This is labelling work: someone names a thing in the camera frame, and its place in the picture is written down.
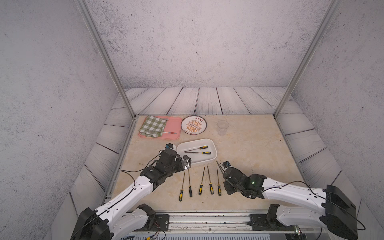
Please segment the white plastic storage box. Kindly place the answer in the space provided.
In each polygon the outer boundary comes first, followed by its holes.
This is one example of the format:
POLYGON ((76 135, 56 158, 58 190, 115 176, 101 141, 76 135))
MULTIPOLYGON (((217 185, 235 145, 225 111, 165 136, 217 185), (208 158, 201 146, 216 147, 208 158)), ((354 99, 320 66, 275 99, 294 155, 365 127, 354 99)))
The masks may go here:
POLYGON ((200 139, 190 142, 184 142, 177 146, 177 153, 182 157, 187 155, 192 159, 191 167, 197 167, 201 165, 207 165, 212 163, 218 156, 218 151, 214 142, 210 139, 200 139), (195 150, 191 152, 212 152, 211 155, 201 155, 201 154, 185 154, 184 151, 195 149, 201 146, 209 146, 208 149, 204 150, 195 150))

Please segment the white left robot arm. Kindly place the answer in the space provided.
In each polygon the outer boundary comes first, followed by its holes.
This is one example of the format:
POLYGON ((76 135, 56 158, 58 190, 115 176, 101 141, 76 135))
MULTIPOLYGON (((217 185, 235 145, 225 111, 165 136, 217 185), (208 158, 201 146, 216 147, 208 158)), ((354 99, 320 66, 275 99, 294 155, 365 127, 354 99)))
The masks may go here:
POLYGON ((152 226, 156 212, 146 204, 129 210, 151 194, 166 178, 191 167, 187 155, 180 156, 170 145, 159 152, 134 182, 104 205, 81 212, 72 233, 72 240, 120 240, 128 234, 152 226))

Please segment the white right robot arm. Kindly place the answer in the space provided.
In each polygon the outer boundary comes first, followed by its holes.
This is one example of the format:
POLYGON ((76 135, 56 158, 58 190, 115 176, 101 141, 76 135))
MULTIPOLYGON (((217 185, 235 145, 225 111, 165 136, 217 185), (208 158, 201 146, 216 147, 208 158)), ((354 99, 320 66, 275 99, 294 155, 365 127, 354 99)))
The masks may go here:
POLYGON ((221 168, 228 195, 240 193, 248 199, 277 200, 292 204, 271 205, 268 221, 278 226, 307 225, 327 229, 346 240, 358 239, 356 205, 336 186, 312 189, 300 181, 282 183, 264 175, 246 176, 225 162, 221 168))

